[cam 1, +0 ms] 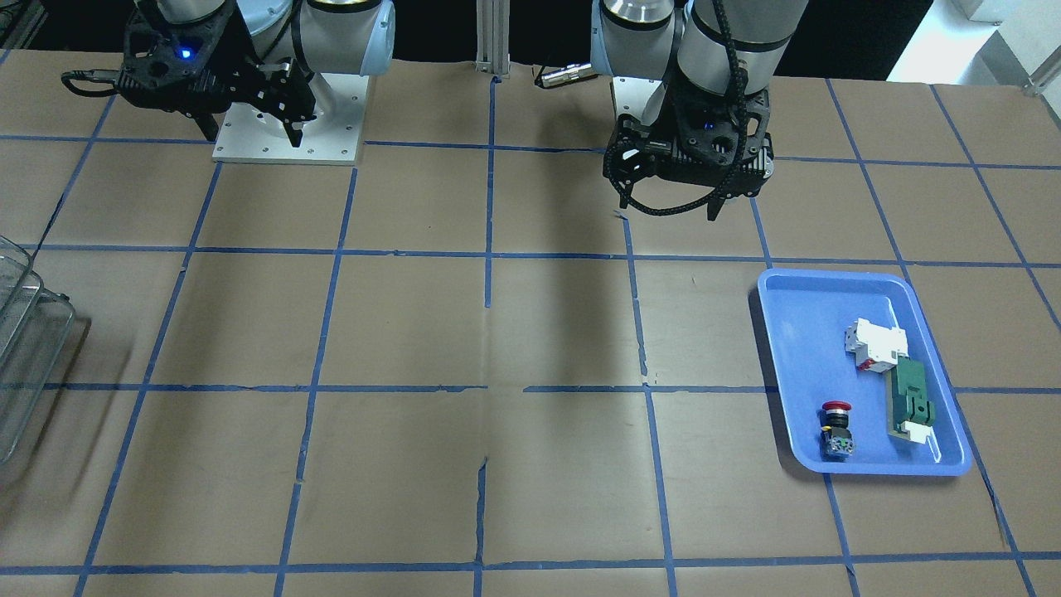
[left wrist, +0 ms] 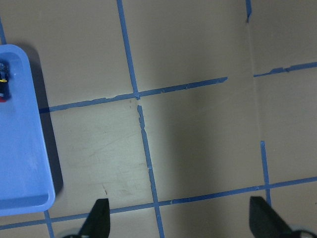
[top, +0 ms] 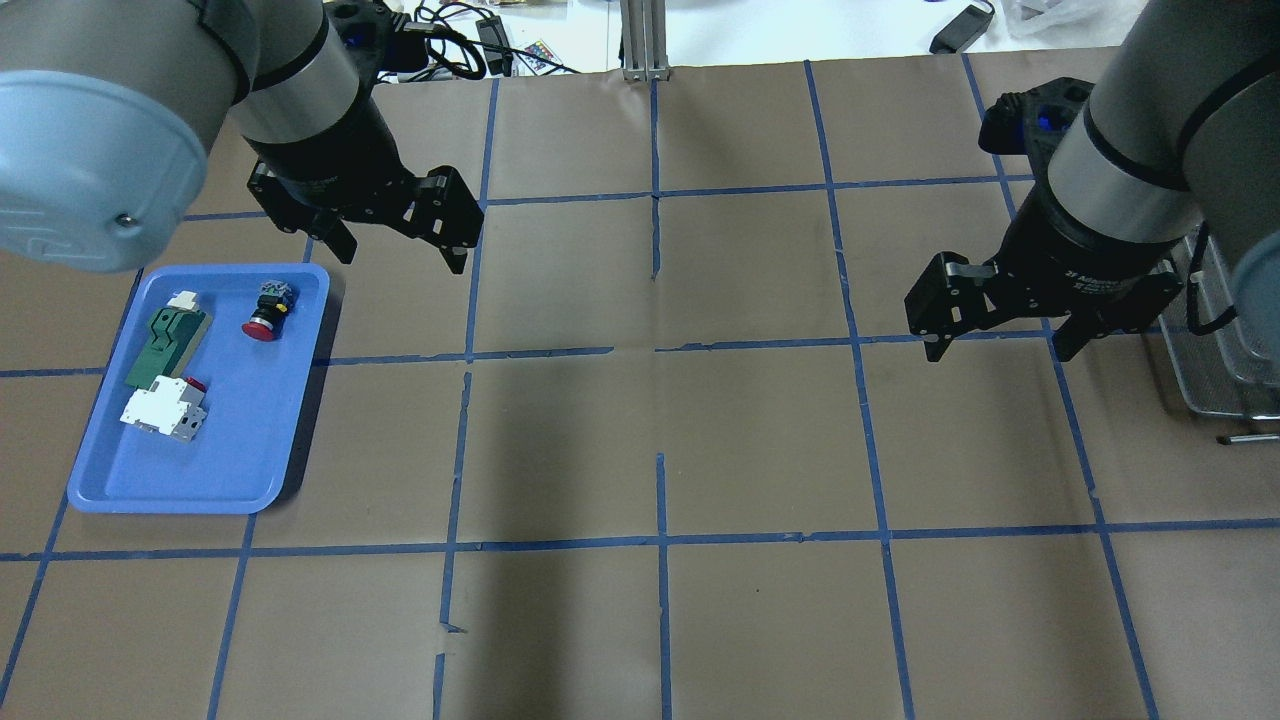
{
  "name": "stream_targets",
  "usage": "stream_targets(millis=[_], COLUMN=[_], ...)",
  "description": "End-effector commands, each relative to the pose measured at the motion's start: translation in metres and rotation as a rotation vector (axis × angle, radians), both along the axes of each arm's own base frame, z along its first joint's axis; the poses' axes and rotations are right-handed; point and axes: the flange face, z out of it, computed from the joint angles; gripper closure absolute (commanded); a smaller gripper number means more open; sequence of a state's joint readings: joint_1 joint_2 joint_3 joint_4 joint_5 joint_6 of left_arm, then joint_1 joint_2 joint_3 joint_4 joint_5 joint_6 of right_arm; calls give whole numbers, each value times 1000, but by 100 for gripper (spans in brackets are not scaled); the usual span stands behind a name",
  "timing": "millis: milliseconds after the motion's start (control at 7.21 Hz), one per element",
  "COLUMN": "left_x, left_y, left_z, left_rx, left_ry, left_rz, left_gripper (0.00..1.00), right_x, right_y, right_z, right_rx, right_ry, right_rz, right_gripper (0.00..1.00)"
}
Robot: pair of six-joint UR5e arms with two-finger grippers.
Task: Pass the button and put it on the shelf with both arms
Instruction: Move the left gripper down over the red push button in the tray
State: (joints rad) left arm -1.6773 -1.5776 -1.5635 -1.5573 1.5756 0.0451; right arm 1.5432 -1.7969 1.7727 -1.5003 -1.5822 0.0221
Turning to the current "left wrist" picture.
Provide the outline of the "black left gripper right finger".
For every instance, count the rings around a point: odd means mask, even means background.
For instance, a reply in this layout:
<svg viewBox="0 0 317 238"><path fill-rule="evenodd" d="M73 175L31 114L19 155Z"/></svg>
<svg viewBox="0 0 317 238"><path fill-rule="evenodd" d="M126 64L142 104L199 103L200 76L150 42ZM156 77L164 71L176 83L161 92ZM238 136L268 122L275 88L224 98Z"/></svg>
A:
<svg viewBox="0 0 317 238"><path fill-rule="evenodd" d="M299 238L261 196L251 196L249 227L255 238Z"/></svg>

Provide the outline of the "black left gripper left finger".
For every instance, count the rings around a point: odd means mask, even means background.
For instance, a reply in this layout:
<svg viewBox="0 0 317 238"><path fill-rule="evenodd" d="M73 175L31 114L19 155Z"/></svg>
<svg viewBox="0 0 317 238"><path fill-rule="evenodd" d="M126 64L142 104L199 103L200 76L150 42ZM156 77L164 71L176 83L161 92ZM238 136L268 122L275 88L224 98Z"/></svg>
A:
<svg viewBox="0 0 317 238"><path fill-rule="evenodd" d="M108 238L110 234L110 208L107 198L97 199L78 236L80 238Z"/></svg>

